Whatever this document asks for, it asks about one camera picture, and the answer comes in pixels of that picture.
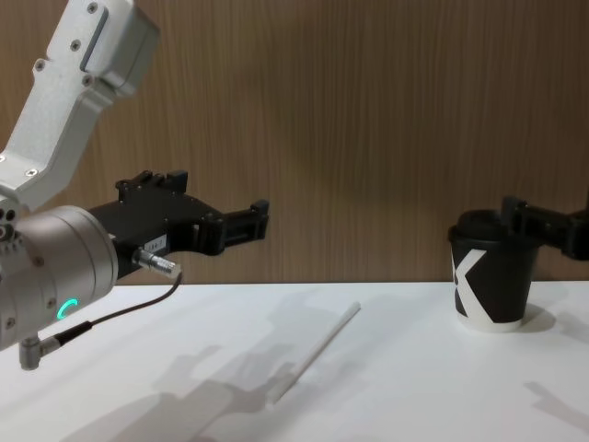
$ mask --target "wooden wall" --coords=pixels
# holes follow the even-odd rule
[[[446,280],[462,211],[585,201],[586,0],[138,3],[162,29],[153,69],[54,204],[103,204],[143,169],[188,169],[224,210],[269,198],[268,239],[179,257],[192,282]],[[64,5],[0,0],[0,144]],[[538,266],[589,276],[557,252]]]

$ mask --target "white table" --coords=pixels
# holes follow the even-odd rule
[[[117,288],[48,331],[161,292]],[[271,386],[355,300],[363,310],[267,409]],[[535,284],[510,334],[466,330],[453,302],[448,284],[185,286],[35,372],[16,347],[1,353],[0,440],[588,440],[589,284]]]

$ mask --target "black cable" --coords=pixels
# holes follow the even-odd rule
[[[69,343],[73,339],[81,336],[82,334],[88,332],[92,329],[95,325],[99,325],[102,322],[106,322],[107,320],[112,320],[114,318],[118,318],[119,316],[126,315],[127,313],[131,313],[133,311],[139,310],[141,308],[146,308],[157,304],[158,302],[162,302],[169,297],[171,297],[178,287],[182,284],[182,273],[178,275],[174,285],[161,297],[157,297],[156,299],[152,299],[151,301],[144,302],[143,304],[137,304],[136,306],[124,308],[123,310],[115,311],[114,313],[110,313],[107,316],[103,316],[102,318],[98,318],[97,320],[87,320],[80,324],[75,325],[74,327],[67,329],[66,331],[62,331],[61,333],[55,334],[53,337],[59,341],[60,346],[64,346],[65,344]]]

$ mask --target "black paper cup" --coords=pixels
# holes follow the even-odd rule
[[[508,236],[499,212],[466,212],[450,228],[459,319],[483,332],[511,332],[525,314],[537,244]]]

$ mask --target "teal indicator light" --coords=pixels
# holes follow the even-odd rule
[[[77,299],[75,299],[74,297],[65,301],[64,304],[59,308],[59,311],[57,312],[57,319],[64,320],[65,311],[73,306],[77,306]]]

